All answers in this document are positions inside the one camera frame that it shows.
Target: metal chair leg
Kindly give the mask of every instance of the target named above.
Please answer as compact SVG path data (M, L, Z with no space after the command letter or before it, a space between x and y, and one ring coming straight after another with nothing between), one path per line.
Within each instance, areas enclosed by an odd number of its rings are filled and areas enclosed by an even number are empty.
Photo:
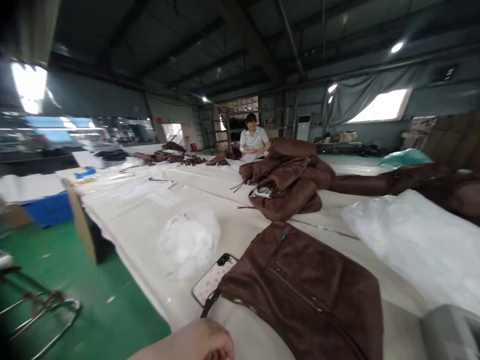
M7 278L7 275L15 274L21 279L23 279L26 283L28 283L32 288L36 288L40 290L37 293L31 293L26 287L15 283L11 279ZM57 309L59 307L65 307L68 311L73 313L71 320L63 327L63 329L42 349L39 353L37 353L32 360L39 359L43 354L47 352L59 339L60 337L72 326L74 321L77 319L80 311L82 310L82 303L77 299L66 299L65 294L58 290L50 290L43 285L41 285L38 281L33 279L32 277L24 274L21 272L20 267L10 267L8 269L2 269L1 273L1 280L10 285L11 287L24 292L23 299L16 302L15 304L9 306L8 308L0 311L0 316L6 314L7 312L13 310L17 306L31 301L34 307L35 305L40 306L38 311L32 311L32 317L25 321L23 324L17 326L10 335L8 342L12 341L26 330L28 330L33 323L35 323L38 319L40 319L43 315L47 314L48 312Z

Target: woman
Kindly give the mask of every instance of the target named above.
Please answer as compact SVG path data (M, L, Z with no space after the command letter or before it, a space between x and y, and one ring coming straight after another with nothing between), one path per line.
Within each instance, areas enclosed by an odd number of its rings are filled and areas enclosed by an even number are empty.
M255 154L255 158L267 155L270 148L269 137L265 130L257 126L257 117L249 113L245 119L248 130L240 134L240 151L244 154Z

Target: drawstring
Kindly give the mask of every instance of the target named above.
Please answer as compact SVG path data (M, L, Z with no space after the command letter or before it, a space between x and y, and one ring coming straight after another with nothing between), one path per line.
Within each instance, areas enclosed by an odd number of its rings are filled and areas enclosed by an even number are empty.
M234 187L230 188L229 190L233 190L233 189L235 189L235 188L236 188L236 190L233 192L233 193L235 194L235 193L237 192L237 190L238 190L238 189L240 189L240 188L242 187L242 185L243 185L243 184L244 184L244 183L243 183L243 181L242 181L242 182L241 182L241 183L239 183L238 185L236 185L236 186L234 186Z

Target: striped shirt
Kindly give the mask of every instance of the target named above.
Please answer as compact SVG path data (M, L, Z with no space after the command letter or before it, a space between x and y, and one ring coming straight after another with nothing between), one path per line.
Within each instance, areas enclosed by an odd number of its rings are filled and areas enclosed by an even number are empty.
M247 150L263 148L268 140L267 133L260 126L256 127L255 136L253 137L248 130L243 130L240 134L240 144L245 144Z

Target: hand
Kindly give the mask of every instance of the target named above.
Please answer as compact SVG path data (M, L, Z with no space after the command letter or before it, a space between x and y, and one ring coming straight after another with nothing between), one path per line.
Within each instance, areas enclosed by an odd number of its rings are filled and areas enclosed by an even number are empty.
M129 360L235 360L227 329L205 318L195 320L169 337L147 346Z

